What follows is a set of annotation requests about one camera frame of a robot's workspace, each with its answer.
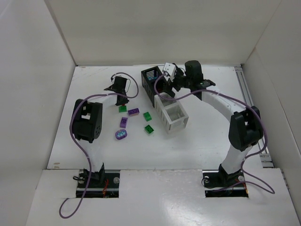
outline green block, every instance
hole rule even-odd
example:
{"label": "green block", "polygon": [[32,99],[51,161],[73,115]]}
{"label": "green block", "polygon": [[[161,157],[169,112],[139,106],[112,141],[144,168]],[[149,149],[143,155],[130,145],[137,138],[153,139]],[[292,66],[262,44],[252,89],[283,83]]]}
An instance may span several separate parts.
{"label": "green block", "polygon": [[154,131],[154,129],[150,125],[147,125],[146,127],[144,127],[144,129],[148,134],[151,134]]}
{"label": "green block", "polygon": [[127,112],[127,106],[120,106],[119,107],[119,113],[120,112]]}
{"label": "green block", "polygon": [[149,112],[146,112],[143,114],[144,118],[146,121],[150,121],[151,120],[151,115],[149,114]]}

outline white basket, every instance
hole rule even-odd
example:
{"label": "white basket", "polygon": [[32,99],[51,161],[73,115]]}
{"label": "white basket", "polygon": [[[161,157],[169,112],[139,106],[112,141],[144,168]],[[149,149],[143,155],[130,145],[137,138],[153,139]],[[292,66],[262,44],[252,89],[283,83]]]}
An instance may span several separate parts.
{"label": "white basket", "polygon": [[[170,98],[167,93],[161,96]],[[155,95],[155,109],[167,133],[172,133],[186,127],[189,116],[180,101],[169,101]]]}

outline purple block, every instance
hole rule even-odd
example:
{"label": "purple block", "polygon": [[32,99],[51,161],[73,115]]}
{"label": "purple block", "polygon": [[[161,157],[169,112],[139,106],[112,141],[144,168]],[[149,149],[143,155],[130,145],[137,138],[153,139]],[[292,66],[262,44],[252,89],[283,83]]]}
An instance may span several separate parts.
{"label": "purple block", "polygon": [[125,129],[118,130],[115,133],[115,137],[116,137],[117,140],[121,140],[123,138],[126,138],[127,137],[127,131]]}
{"label": "purple block", "polygon": [[128,113],[129,116],[134,116],[134,115],[139,114],[140,112],[139,112],[138,108],[134,108],[132,110],[128,110],[127,113]]}
{"label": "purple block", "polygon": [[127,118],[126,117],[121,118],[120,127],[121,128],[126,128],[127,127]]}

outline small block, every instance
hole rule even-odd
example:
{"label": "small block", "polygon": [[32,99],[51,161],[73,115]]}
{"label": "small block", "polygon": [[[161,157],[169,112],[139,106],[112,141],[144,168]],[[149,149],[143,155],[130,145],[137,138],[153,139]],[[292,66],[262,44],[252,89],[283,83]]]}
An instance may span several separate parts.
{"label": "small block", "polygon": [[127,113],[129,116],[134,116],[134,115],[138,115],[140,112],[138,108],[134,108],[132,110],[128,110]]}
{"label": "small block", "polygon": [[144,129],[148,134],[151,134],[154,131],[154,129],[150,125],[147,125],[146,127],[144,127]]}
{"label": "small block", "polygon": [[126,128],[127,127],[127,118],[126,117],[121,118],[120,127],[121,128]]}
{"label": "small block", "polygon": [[119,107],[119,112],[126,112],[127,111],[127,106],[120,106]]}
{"label": "small block", "polygon": [[118,130],[115,133],[115,137],[116,137],[117,140],[121,140],[123,138],[126,138],[127,137],[127,131],[125,129]]}
{"label": "small block", "polygon": [[150,115],[149,112],[144,113],[143,116],[144,116],[144,118],[145,118],[146,121],[150,121],[151,120],[151,115]]}

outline white floor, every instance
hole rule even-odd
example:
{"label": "white floor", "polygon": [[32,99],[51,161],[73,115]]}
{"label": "white floor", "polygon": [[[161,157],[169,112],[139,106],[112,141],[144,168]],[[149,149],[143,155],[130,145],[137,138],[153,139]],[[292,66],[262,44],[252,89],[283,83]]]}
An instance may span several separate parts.
{"label": "white floor", "polygon": [[[217,169],[229,149],[228,121],[210,105],[195,96],[181,100],[189,115],[186,129],[168,135],[141,86],[141,71],[152,66],[128,67],[76,67],[64,106],[63,114],[55,138],[48,169],[87,168],[87,160],[73,143],[69,134],[69,123],[74,103],[79,98],[101,93],[111,85],[110,77],[116,72],[127,72],[139,84],[139,96],[131,99],[128,109],[139,108],[138,116],[129,117],[127,138],[118,141],[115,132],[120,129],[121,117],[118,107],[107,109],[103,115],[100,137],[92,144],[81,141],[91,156],[94,170],[99,170],[102,162],[111,170],[153,170],[153,169]],[[214,81],[225,94],[243,100],[237,76],[233,67],[204,65],[204,77]],[[136,92],[132,82],[128,95]],[[177,96],[188,93],[182,89]],[[149,112],[152,120],[146,122],[143,113]],[[144,127],[150,124],[154,132],[149,136]],[[260,158],[255,156],[246,163],[246,169],[261,168]]]}
{"label": "white floor", "polygon": [[[201,170],[122,170],[119,198],[84,199],[62,219],[59,207],[75,197],[78,170],[44,170],[26,226],[299,226],[279,169],[252,169],[276,194],[251,185],[249,198],[205,198]],[[249,176],[246,180],[256,181]],[[79,199],[70,199],[63,214]]]}

